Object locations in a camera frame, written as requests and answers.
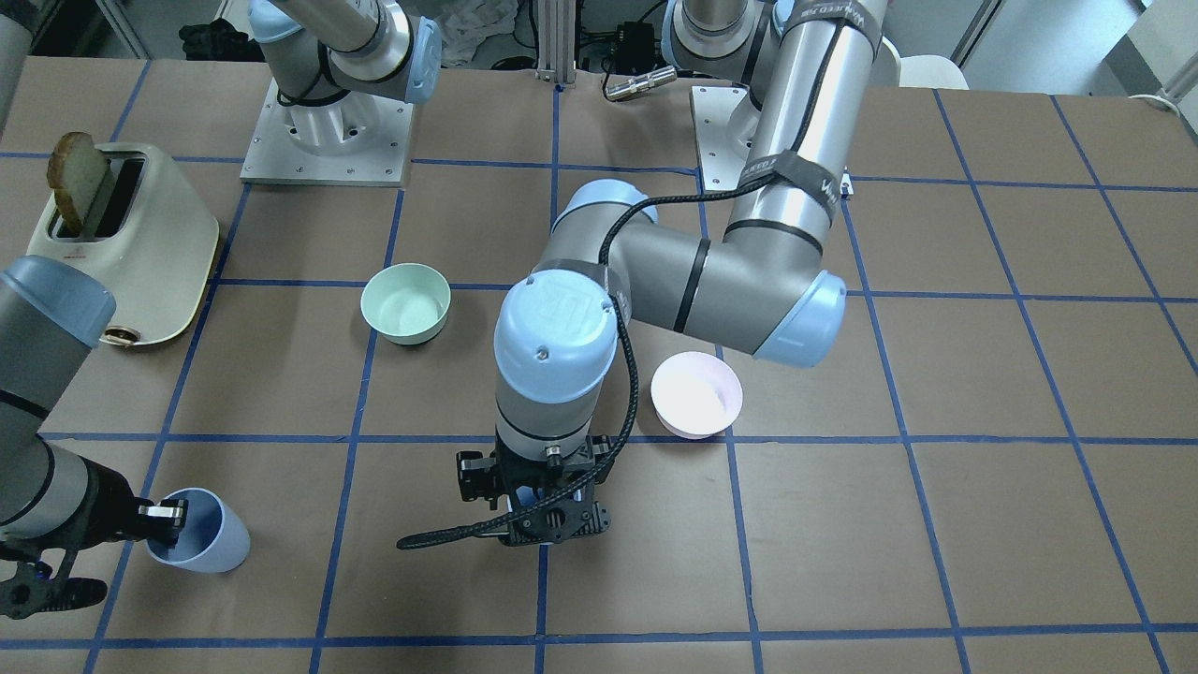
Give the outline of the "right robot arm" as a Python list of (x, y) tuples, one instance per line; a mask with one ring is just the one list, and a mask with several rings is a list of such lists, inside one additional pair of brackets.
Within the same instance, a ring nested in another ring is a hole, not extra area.
[[(399, 1), (253, 1), (252, 36), (276, 79), (295, 148), (356, 158), (395, 151), (385, 99), (431, 98), (437, 22)], [(196, 315), (219, 226), (176, 162), (145, 142), (59, 139), (52, 199), (31, 255), (4, 268), (4, 617), (105, 601), (105, 579), (74, 579), (77, 555), (143, 541), (155, 559), (200, 573), (242, 564), (252, 540), (217, 494), (138, 496), (117, 470), (46, 441), (41, 429), (81, 363), (129, 330), (179, 336)]]

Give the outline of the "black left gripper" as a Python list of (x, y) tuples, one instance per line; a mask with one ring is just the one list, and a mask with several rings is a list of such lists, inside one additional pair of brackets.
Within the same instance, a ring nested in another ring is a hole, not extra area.
[[(502, 441), (496, 441), (496, 448), (488, 456), (473, 449), (456, 453), (456, 480), (462, 502), (483, 499), (492, 509), (504, 504), (509, 515), (522, 514), (504, 524), (488, 526), (474, 533), (474, 538), (498, 538), (502, 545), (516, 547), (556, 545), (607, 532), (610, 514), (595, 502), (594, 491), (610, 469), (599, 470), (577, 487), (570, 485), (603, 463), (610, 453), (606, 435), (587, 436), (571, 453), (565, 453), (564, 448), (549, 449), (541, 461), (519, 456)], [(509, 496), (521, 485), (539, 488), (541, 499), (513, 512)]]

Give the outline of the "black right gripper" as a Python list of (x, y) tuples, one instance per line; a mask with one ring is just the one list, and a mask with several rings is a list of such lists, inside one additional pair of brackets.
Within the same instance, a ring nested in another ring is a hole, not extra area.
[(174, 549), (188, 512), (188, 500), (167, 498), (153, 503), (137, 496), (123, 475), (108, 468), (89, 468), (84, 499), (55, 530), (40, 538), (4, 541), (4, 560), (16, 571), (1, 584), (1, 613), (22, 620), (43, 611), (75, 611), (104, 602), (104, 579), (72, 577), (83, 549), (107, 542), (141, 540), (145, 526), (155, 530), (145, 544), (153, 549)]

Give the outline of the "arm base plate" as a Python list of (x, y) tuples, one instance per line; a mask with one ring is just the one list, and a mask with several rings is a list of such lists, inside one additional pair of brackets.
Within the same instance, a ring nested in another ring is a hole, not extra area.
[(403, 187), (416, 107), (351, 93), (329, 107), (283, 107), (270, 83), (240, 178), (255, 184)]
[(692, 101), (694, 140), (696, 140), (702, 180), (701, 192), (720, 193), (736, 188), (739, 174), (752, 148), (754, 129), (760, 111), (748, 98), (748, 90), (696, 85)]

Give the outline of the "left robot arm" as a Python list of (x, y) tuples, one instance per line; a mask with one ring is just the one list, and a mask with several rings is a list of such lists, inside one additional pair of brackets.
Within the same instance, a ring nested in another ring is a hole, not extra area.
[(639, 407), (633, 321), (767, 362), (811, 368), (845, 312), (823, 269), (885, 1), (672, 1), (662, 56), (736, 81), (757, 113), (727, 192), (647, 198), (624, 181), (575, 192), (494, 332), (496, 444), (455, 459), (462, 500), (509, 511), (403, 538), (399, 548), (496, 538), (553, 545), (603, 533), (594, 488)]

